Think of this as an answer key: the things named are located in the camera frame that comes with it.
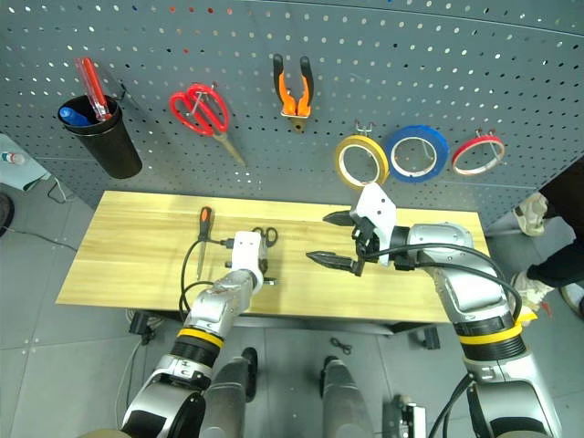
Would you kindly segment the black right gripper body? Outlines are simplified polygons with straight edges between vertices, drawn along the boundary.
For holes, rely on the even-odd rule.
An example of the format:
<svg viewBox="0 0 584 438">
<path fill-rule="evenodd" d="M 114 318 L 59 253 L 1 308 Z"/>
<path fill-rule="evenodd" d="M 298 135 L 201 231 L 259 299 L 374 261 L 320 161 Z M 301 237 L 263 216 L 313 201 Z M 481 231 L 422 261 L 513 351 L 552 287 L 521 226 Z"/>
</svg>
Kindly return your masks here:
<svg viewBox="0 0 584 438">
<path fill-rule="evenodd" d="M 379 237 L 375 234 L 375 225 L 366 217 L 353 218 L 354 228 L 351 234 L 355 242 L 357 259 L 352 261 L 353 265 L 371 262 L 377 263 L 379 258 L 372 253 L 380 250 Z"/>
</svg>

